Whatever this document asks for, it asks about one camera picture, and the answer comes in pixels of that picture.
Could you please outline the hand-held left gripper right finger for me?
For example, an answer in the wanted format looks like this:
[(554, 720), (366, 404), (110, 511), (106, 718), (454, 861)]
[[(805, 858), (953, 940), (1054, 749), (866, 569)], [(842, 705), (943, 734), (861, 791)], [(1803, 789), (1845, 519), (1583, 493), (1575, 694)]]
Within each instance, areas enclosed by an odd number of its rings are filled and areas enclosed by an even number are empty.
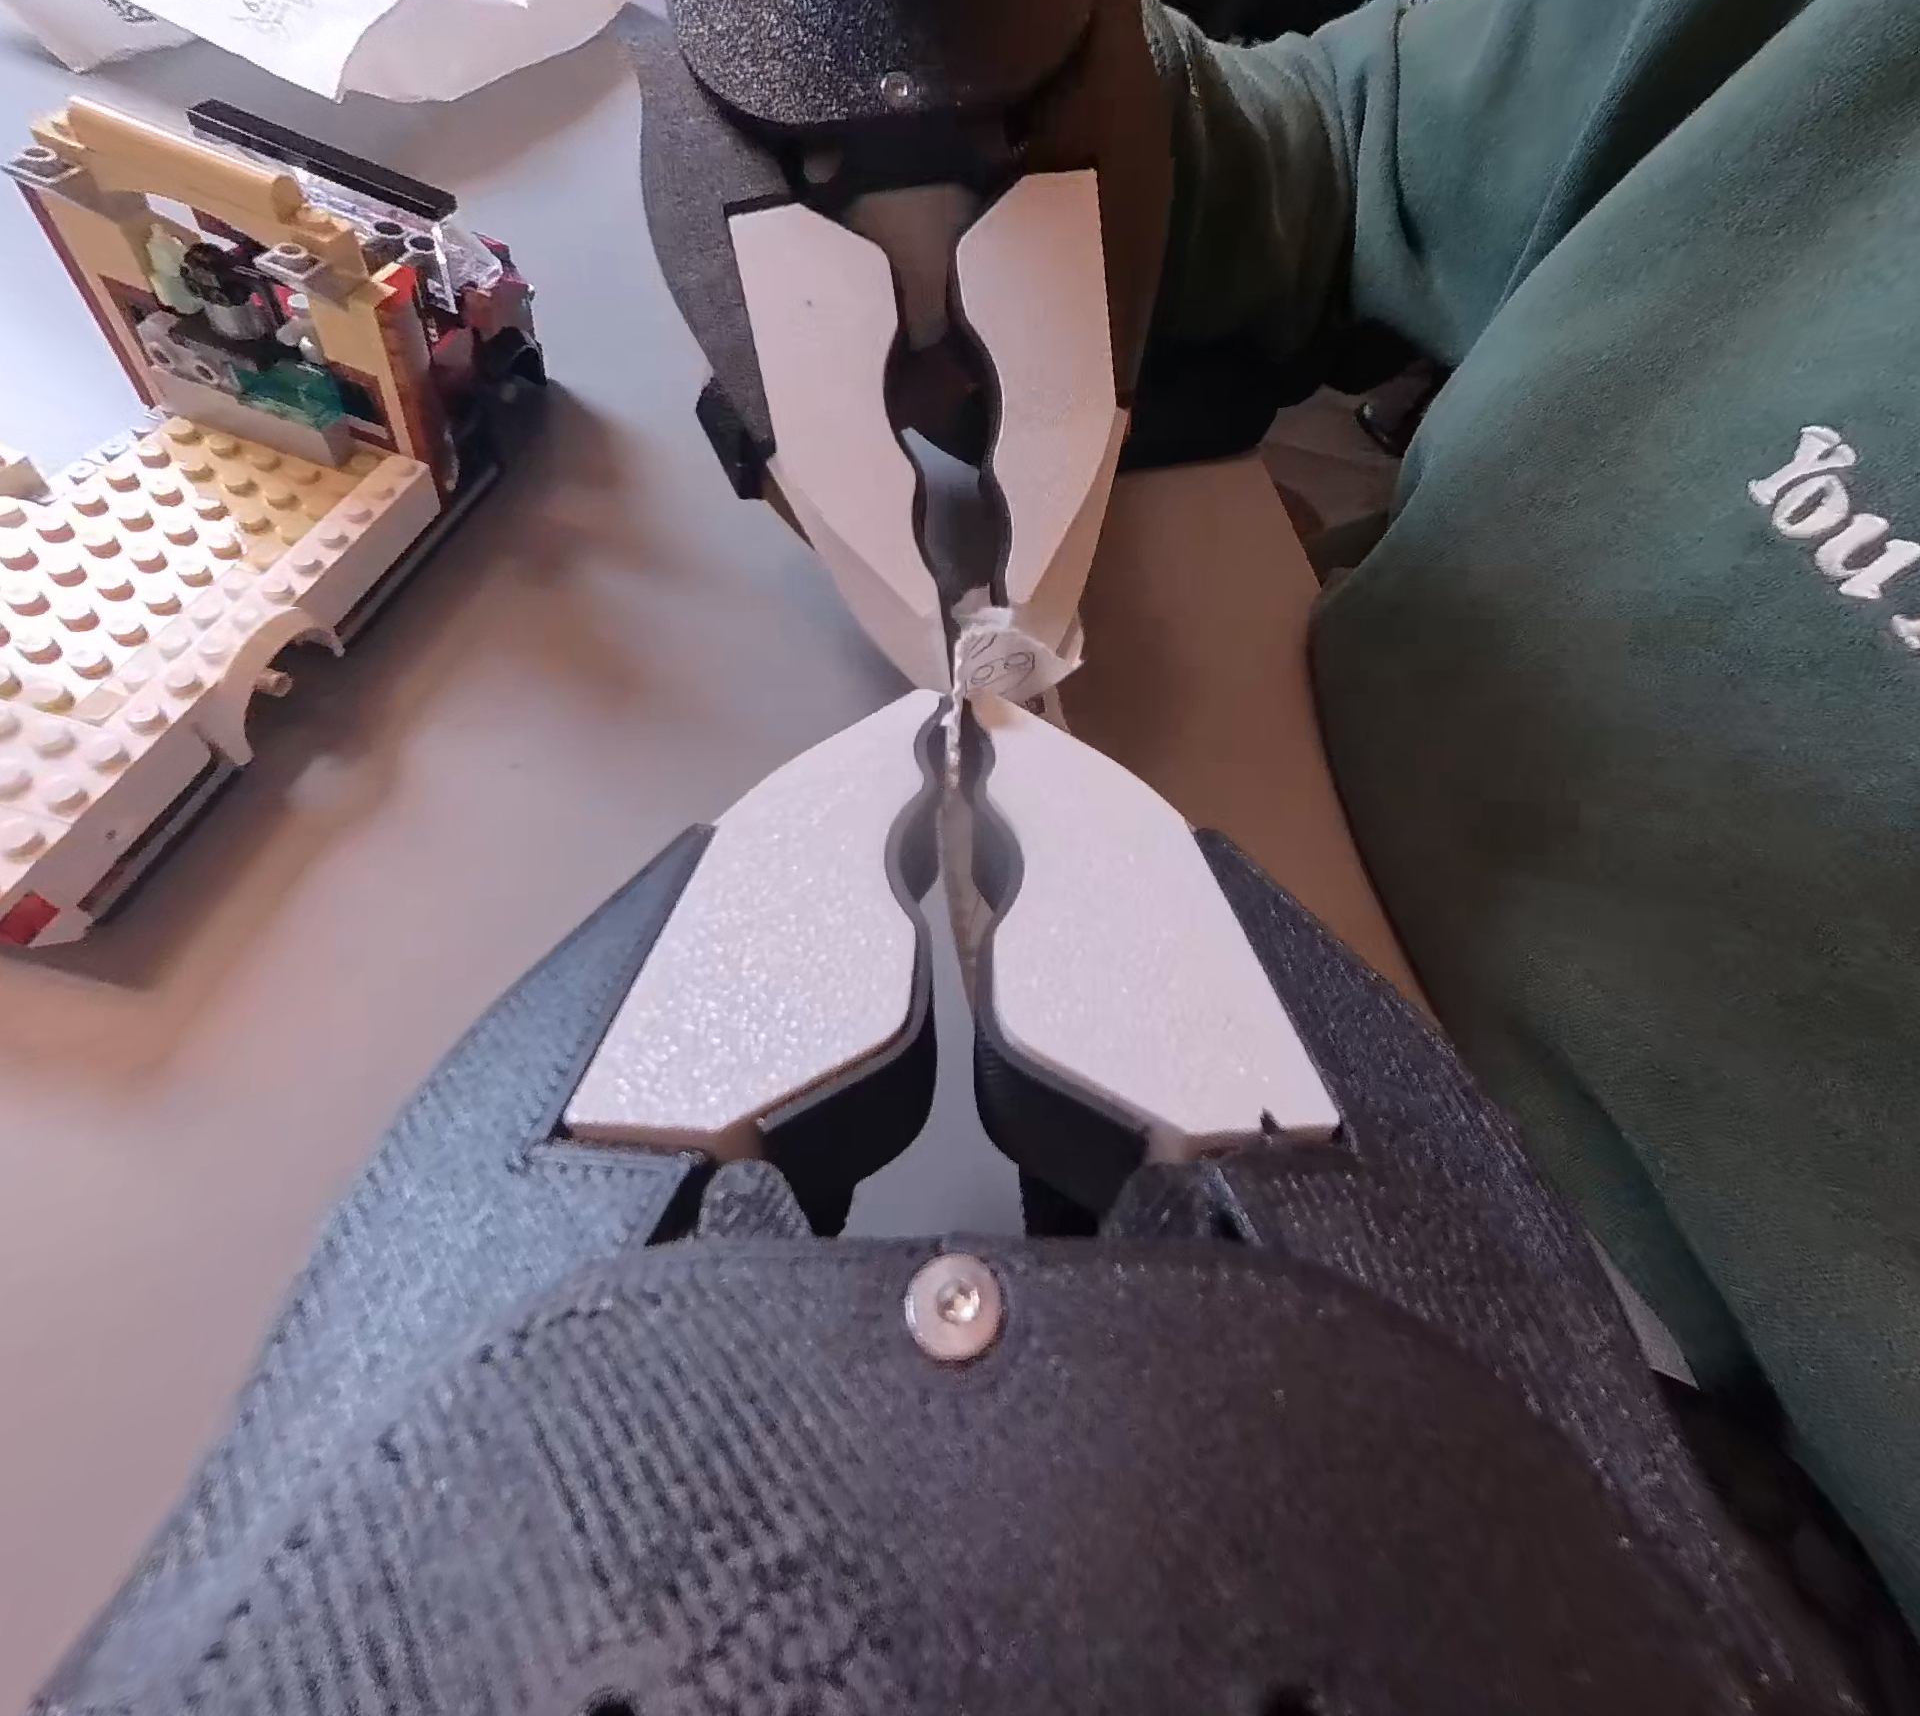
[(1018, 1166), (1185, 1164), (1324, 1145), (1333, 1094), (1196, 831), (997, 696), (960, 727), (974, 1101)]

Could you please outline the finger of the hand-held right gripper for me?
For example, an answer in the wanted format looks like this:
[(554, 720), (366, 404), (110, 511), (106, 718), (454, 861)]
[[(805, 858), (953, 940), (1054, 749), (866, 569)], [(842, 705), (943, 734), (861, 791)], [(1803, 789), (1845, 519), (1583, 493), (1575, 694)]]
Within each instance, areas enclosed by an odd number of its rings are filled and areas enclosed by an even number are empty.
[(773, 418), (770, 480), (874, 647), (947, 694), (945, 605), (920, 540), (920, 479), (887, 408), (901, 334), (884, 250), (792, 202), (730, 218)]
[(1022, 177), (959, 241), (955, 277), (998, 391), (983, 466), (1004, 513), (997, 590), (1028, 636), (1067, 638), (1130, 425), (1114, 376), (1097, 173)]

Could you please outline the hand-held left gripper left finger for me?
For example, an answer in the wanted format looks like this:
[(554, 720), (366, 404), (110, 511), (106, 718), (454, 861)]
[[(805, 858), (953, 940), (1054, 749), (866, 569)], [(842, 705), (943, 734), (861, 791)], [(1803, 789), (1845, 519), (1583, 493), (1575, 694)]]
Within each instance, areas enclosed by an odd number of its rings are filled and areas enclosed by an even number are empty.
[(908, 1048), (932, 996), (949, 705), (912, 690), (718, 819), (565, 1107), (575, 1141), (753, 1155)]

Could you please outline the small brick-print paper bag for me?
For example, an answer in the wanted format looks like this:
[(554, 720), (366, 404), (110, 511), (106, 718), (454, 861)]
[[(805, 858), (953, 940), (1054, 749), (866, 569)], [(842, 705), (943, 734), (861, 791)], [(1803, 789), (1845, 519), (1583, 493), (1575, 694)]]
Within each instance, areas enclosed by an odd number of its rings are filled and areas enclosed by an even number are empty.
[(951, 692), (943, 710), (943, 771), (937, 813), (940, 885), (968, 1006), (976, 1006), (994, 906), (976, 868), (978, 759), (968, 757), (973, 710), (997, 699), (1067, 729), (1058, 688), (1085, 661), (1086, 633), (1069, 624), (1061, 645), (1046, 645), (1022, 627), (1010, 606), (993, 605), (987, 589), (968, 590), (953, 618)]

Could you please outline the toy brick truck model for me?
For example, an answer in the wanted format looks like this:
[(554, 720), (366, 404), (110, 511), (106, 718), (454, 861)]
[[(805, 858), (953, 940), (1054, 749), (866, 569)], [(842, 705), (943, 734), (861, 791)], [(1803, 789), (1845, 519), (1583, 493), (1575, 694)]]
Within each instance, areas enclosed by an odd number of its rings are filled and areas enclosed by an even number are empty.
[(218, 99), (186, 124), (73, 99), (6, 164), (147, 418), (50, 474), (5, 447), (2, 742), (21, 676), (89, 696), (223, 629), (341, 655), (549, 383), (452, 193)]

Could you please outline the white long brick plate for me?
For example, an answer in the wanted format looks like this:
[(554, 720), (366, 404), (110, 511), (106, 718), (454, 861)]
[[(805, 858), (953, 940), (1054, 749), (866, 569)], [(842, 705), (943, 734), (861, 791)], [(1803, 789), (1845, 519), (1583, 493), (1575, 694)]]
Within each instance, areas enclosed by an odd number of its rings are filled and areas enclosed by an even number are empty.
[(283, 631), (225, 627), (89, 694), (74, 678), (19, 676), (5, 688), (5, 822), (62, 833), (106, 804), (130, 817), (130, 796), (162, 807), (207, 768), (248, 768), (257, 694), (288, 645)]
[(5, 757), (2, 908), (29, 902), (38, 945), (68, 940), (110, 912), (204, 815), (235, 775), (192, 727), (141, 742), (93, 730), (61, 757)]

